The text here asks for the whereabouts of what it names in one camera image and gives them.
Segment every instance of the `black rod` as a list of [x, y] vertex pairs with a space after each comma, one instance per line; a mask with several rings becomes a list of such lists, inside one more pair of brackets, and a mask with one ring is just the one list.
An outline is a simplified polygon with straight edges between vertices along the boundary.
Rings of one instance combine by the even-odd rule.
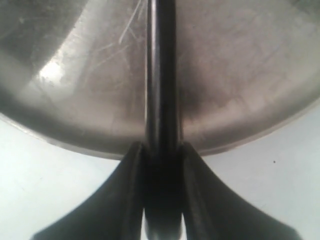
[[175, 0], [148, 0], [146, 53], [145, 217], [150, 240], [181, 231], [180, 118], [176, 81]]
[[175, 0], [148, 0], [146, 139], [152, 160], [171, 161], [179, 144]]

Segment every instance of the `metal bowl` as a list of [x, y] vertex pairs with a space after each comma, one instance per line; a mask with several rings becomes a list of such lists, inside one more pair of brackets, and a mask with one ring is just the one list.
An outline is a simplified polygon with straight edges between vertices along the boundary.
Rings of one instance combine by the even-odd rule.
[[[0, 0], [0, 112], [73, 151], [145, 137], [147, 0]], [[320, 98], [317, 0], [177, 0], [184, 138], [233, 148]]]

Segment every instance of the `stainless steel bowl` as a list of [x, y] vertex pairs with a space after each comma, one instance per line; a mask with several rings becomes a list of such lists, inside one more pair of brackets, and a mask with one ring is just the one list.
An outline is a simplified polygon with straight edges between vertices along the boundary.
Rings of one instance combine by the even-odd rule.
[[[0, 112], [63, 148], [119, 158], [145, 136], [147, 0], [0, 0]], [[184, 138], [208, 155], [320, 98], [317, 0], [177, 0]]]

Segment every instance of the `black pole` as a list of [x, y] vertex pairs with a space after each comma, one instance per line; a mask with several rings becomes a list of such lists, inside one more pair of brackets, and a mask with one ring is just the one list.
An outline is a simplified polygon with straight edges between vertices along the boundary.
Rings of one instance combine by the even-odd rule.
[[146, 139], [152, 160], [172, 160], [179, 144], [175, 0], [149, 0]]
[[145, 217], [150, 240], [181, 231], [180, 118], [176, 81], [175, 0], [148, 0]]

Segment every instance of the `white surface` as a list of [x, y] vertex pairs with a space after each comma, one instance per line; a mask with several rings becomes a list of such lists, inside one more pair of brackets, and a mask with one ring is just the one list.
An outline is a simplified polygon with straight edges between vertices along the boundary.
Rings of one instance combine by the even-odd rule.
[[[118, 165], [4, 122], [0, 133], [0, 240], [28, 240], [83, 202]], [[272, 135], [205, 160], [247, 201], [305, 240], [320, 239], [320, 107]]]

